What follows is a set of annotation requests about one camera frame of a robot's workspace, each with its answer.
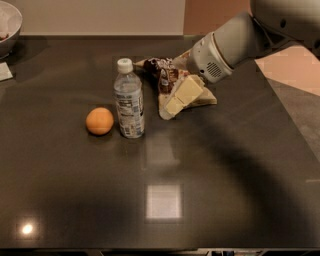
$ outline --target orange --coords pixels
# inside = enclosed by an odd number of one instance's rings
[[[114,118],[109,109],[95,108],[86,118],[86,126],[89,132],[94,135],[103,135],[108,133],[114,123]]]

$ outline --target water bottle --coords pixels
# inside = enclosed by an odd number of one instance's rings
[[[127,138],[139,138],[144,133],[142,83],[130,59],[120,59],[117,64],[119,74],[113,89],[120,131]]]

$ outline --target bottle label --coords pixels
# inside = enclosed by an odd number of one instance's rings
[[[140,137],[144,133],[142,90],[130,93],[116,91],[114,96],[121,133],[128,138]]]

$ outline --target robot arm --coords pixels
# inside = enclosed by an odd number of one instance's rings
[[[241,63],[267,56],[295,40],[320,54],[319,0],[251,0],[240,13],[190,50],[187,69],[215,83]]]

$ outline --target bowl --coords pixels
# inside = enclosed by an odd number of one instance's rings
[[[13,5],[0,1],[0,58],[9,55],[17,42],[22,25],[22,15]]]

